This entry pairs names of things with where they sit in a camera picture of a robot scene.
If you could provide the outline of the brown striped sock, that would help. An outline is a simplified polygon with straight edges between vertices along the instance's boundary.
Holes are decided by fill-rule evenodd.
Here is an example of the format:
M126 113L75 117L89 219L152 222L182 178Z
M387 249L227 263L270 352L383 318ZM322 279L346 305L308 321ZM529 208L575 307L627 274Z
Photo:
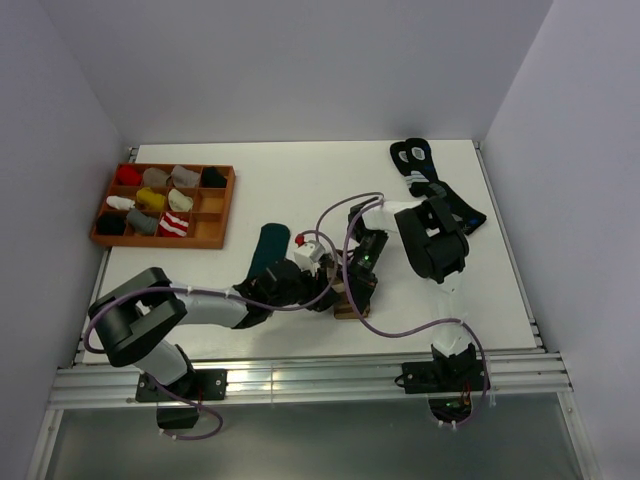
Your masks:
M338 294L339 299L333 305L334 318L340 320L357 319L357 313L367 318L377 281L371 277L349 274L349 289L346 289L342 278L342 268L337 267L335 272L336 278L332 283L332 288Z

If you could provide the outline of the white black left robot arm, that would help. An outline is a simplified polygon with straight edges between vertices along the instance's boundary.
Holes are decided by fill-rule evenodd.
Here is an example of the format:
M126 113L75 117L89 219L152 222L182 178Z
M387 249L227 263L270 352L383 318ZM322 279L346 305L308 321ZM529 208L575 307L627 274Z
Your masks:
M183 399L196 388L196 373L184 350L166 340L177 325L243 330L275 311L324 312L339 300L326 268L313 273L282 259L226 290L181 286L151 267L95 301L88 315L112 366L134 365L149 384Z

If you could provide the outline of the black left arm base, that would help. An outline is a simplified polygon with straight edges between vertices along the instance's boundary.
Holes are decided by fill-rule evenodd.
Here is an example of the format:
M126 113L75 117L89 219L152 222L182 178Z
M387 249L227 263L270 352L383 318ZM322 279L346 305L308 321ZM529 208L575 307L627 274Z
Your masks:
M222 416L207 401L222 401L227 388L225 369L188 371L186 376L162 385L148 373L141 373L135 393L137 403L156 405L156 424L161 433L177 440L203 440L217 435L223 427ZM217 421L209 433L189 434L205 416Z

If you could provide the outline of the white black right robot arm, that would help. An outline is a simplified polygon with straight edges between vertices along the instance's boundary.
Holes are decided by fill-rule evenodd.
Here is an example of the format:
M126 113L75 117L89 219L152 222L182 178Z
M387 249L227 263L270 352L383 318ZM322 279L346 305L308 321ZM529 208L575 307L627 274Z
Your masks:
M468 374L466 364L459 357L479 348L479 341L463 319L448 315L408 331L390 333L374 327L363 316L372 289L358 287L356 283L374 279L374 266L391 233L400 237L414 273L440 288L442 297L437 310L448 314L455 304L452 296L459 292L461 273L469 254L468 241L445 201L437 196L414 202L376 198L349 210L346 238L355 240L357 247L353 257L345 261L348 303L360 323L380 337L399 339L432 331L432 354L443 358L433 365L434 381L443 389L455 389Z

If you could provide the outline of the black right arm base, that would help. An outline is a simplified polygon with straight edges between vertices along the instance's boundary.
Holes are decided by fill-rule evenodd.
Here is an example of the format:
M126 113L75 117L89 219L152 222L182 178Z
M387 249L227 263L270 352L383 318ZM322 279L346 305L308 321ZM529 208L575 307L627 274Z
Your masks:
M472 395L486 395L491 386L482 361L474 355L405 362L394 384L408 395L444 394L429 399L428 403L432 415L448 424L467 420L474 411Z

